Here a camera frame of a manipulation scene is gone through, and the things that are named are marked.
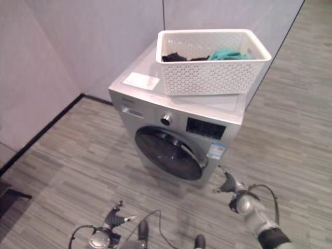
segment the control panel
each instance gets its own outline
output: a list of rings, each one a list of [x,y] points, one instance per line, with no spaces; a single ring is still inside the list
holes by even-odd
[[[186,131],[213,139],[222,139],[226,126],[188,118]]]

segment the front-loading washing machine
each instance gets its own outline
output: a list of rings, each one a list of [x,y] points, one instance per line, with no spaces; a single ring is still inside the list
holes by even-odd
[[[112,103],[144,165],[203,186],[240,130],[246,95],[167,96],[155,53],[147,49],[111,84]]]

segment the black baseboard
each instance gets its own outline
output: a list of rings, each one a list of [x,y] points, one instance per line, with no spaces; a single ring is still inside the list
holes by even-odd
[[[63,111],[61,111],[52,121],[50,121],[41,131],[38,132],[15,156],[13,156],[1,169],[0,177],[21,157],[23,154],[40,139],[56,122],[59,121],[74,105],[76,105],[85,94],[81,93],[73,102],[71,102]]]
[[[90,100],[95,100],[95,101],[98,101],[98,102],[103,103],[103,104],[106,104],[106,105],[111,105],[111,106],[113,106],[113,103],[112,103],[111,101],[102,100],[102,99],[99,99],[99,98],[94,97],[94,96],[85,95],[85,98],[86,98],[86,99],[90,99]]]

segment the energy label sticker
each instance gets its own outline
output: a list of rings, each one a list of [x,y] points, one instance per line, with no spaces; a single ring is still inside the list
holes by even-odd
[[[226,146],[220,143],[213,142],[210,146],[207,157],[219,160],[226,150]]]

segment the laundry basket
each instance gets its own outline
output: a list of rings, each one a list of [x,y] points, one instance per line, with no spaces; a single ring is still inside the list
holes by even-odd
[[[164,62],[177,52],[188,60],[221,49],[247,54],[249,60]],[[163,73],[167,95],[247,93],[270,53],[250,30],[177,30],[158,35],[156,60]]]

